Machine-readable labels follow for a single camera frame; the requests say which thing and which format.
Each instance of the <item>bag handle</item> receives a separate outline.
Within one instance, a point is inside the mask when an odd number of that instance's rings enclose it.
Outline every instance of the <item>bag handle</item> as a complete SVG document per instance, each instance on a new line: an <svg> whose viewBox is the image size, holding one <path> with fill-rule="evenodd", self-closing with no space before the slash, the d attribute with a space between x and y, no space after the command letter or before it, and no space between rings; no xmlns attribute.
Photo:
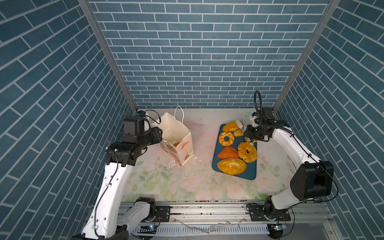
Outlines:
<svg viewBox="0 0 384 240"><path fill-rule="evenodd" d="M175 108L175 113L173 114L173 118L176 119L176 118L175 118L175 115L176 115L176 110L177 110L178 108L180 108L181 111L183 112L183 119L181 120L181 123L184 125L184 123L183 123L183 120L184 120L184 111L183 111L183 109L182 109L180 106L177 106L177 107Z"/></svg>

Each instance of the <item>orange pastry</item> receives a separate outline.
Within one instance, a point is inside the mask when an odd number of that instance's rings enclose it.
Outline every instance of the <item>orange pastry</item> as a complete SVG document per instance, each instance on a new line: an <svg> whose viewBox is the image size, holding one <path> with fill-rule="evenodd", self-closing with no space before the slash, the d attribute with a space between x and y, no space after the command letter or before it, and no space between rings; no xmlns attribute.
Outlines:
<svg viewBox="0 0 384 240"><path fill-rule="evenodd" d="M224 147L232 145L235 141L235 136L231 132L222 132L220 136L218 137L218 142L223 145Z"/></svg>
<svg viewBox="0 0 384 240"><path fill-rule="evenodd" d="M223 127L223 131L228 132L234 132L237 129L239 129L239 127L237 126L236 122L230 122Z"/></svg>
<svg viewBox="0 0 384 240"><path fill-rule="evenodd" d="M242 142L237 147L239 157L244 162L255 162L257 160L257 150L249 142Z"/></svg>
<svg viewBox="0 0 384 240"><path fill-rule="evenodd" d="M236 149L231 146L227 146L217 155L217 157L220 159L239 158L239 155L237 154Z"/></svg>
<svg viewBox="0 0 384 240"><path fill-rule="evenodd" d="M242 137L244 136L244 131L243 129L239 128L236 131L234 131L233 134L235 135L235 137Z"/></svg>
<svg viewBox="0 0 384 240"><path fill-rule="evenodd" d="M247 164L238 158L227 158L217 163L217 168L223 173L236 175L247 169Z"/></svg>

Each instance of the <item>white debris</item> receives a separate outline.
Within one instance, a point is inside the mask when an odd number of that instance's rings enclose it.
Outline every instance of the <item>white debris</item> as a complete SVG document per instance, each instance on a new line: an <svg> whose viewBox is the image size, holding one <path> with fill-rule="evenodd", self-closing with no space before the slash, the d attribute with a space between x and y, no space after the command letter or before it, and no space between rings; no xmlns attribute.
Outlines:
<svg viewBox="0 0 384 240"><path fill-rule="evenodd" d="M176 161L173 157L170 157L167 161L167 171L174 172L176 170Z"/></svg>

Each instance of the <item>donut-shaped bread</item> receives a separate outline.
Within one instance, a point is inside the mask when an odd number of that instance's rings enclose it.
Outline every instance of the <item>donut-shaped bread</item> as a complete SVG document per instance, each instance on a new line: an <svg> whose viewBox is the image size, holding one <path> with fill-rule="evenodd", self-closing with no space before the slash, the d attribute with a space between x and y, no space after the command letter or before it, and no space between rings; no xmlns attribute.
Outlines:
<svg viewBox="0 0 384 240"><path fill-rule="evenodd" d="M232 145L234 141L235 141L235 136L231 132L228 132L228 131L222 132L220 134L220 136L218 137L218 142L221 145L223 145L224 147Z"/></svg>
<svg viewBox="0 0 384 240"><path fill-rule="evenodd" d="M255 162L257 160L257 150L249 142L242 142L237 147L239 157L244 162Z"/></svg>

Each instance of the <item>white plastic part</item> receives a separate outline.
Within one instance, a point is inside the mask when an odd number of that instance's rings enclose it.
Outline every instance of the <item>white plastic part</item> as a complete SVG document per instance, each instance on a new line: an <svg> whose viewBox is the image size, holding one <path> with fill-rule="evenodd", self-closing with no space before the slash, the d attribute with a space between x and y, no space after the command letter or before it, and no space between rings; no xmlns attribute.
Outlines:
<svg viewBox="0 0 384 240"><path fill-rule="evenodd" d="M236 125L238 126L238 128L242 129L244 127L244 124L240 120L237 119L235 122L236 122Z"/></svg>
<svg viewBox="0 0 384 240"><path fill-rule="evenodd" d="M116 171L116 165L117 163L113 162L111 162L109 165L105 165L103 182L101 183L101 187L95 205L99 201L102 193L104 192L109 181L111 180L111 177ZM121 198L125 189L125 184L129 175L132 172L132 169L133 166L131 165L122 167L121 164L118 164L118 170L97 207L96 216L94 208L92 210L90 218L87 221L87 224L82 230L82 233L85 233L86 238L98 239L98 237L94 233L94 228L96 229L96 232L99 236L104 236L105 238L109 238L115 234Z"/></svg>
<svg viewBox="0 0 384 240"><path fill-rule="evenodd" d="M282 146L282 148L285 150L285 152L288 154L288 156L291 158L294 166L296 169L300 167L303 163L314 163L316 161L312 160L310 157L308 157L304 150L312 154L312 157L316 159L317 161L320 160L320 158L316 155L314 155L298 138L296 140L300 143L301 146L295 141L294 137L291 136L288 132L281 130L281 129L275 129L272 134L272 138ZM292 193L291 188L287 188L281 193L278 193L276 195L272 196L272 203L276 209L286 209L290 206L293 206L300 201L295 197L295 195Z"/></svg>
<svg viewBox="0 0 384 240"><path fill-rule="evenodd" d="M132 233L137 225L148 216L151 205L147 202L135 202L133 207L118 219L118 225L127 225L127 231Z"/></svg>

